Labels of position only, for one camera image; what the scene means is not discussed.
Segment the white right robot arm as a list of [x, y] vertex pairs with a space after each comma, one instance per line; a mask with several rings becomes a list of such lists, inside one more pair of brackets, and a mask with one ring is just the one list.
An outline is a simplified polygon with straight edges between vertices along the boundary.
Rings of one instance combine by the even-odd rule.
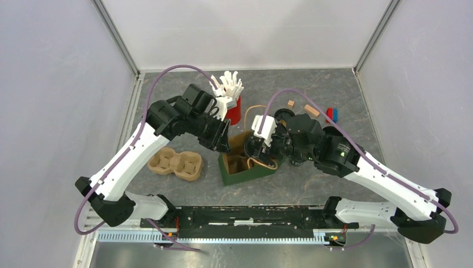
[[244, 152], [270, 167], [283, 158], [294, 166], [310, 161], [319, 171], [357, 183], [383, 198], [382, 202], [356, 202], [330, 197], [322, 211], [322, 221], [330, 228], [395, 228], [423, 244], [446, 233], [443, 209], [450, 204], [450, 191], [409, 181], [350, 143], [335, 127], [322, 127], [307, 114], [282, 109], [272, 117], [256, 116]]

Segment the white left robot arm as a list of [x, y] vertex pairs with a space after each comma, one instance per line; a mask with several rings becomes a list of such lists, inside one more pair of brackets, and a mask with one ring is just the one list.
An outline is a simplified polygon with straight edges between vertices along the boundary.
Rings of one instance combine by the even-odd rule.
[[75, 186], [95, 213], [110, 227], [130, 218], [150, 218], [161, 227], [175, 221], [172, 204], [163, 196], [145, 196], [126, 188], [140, 169], [175, 137], [189, 133], [212, 151], [229, 152], [226, 112], [234, 100], [213, 97], [195, 84], [171, 101], [151, 104], [141, 122], [118, 153], [91, 178], [77, 179]]

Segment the green paper bag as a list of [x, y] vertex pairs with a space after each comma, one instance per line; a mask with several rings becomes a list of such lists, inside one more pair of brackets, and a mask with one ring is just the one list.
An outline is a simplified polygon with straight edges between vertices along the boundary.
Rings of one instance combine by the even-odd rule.
[[230, 175], [228, 173], [226, 163], [224, 160], [224, 155], [243, 155], [246, 156], [244, 152], [244, 141], [249, 136], [252, 135], [250, 130], [245, 130], [243, 133], [229, 137], [229, 146], [230, 152], [227, 154], [221, 153], [218, 157], [218, 165], [220, 169], [220, 174], [224, 186], [230, 186], [234, 184], [243, 183], [246, 181], [251, 181], [258, 178], [263, 178], [265, 176], [273, 175], [276, 173], [283, 163], [281, 161], [276, 161], [272, 166], [262, 164], [254, 158], [249, 158], [249, 163], [252, 165], [252, 168], [237, 174]]

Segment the black coffee cup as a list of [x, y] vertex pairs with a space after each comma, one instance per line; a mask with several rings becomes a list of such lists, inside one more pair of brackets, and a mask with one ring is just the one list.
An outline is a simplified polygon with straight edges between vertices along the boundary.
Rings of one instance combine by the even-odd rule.
[[301, 166], [305, 162], [306, 162], [306, 160], [304, 160], [304, 159], [297, 159], [297, 158], [294, 158], [294, 157], [289, 158], [289, 163], [293, 166]]

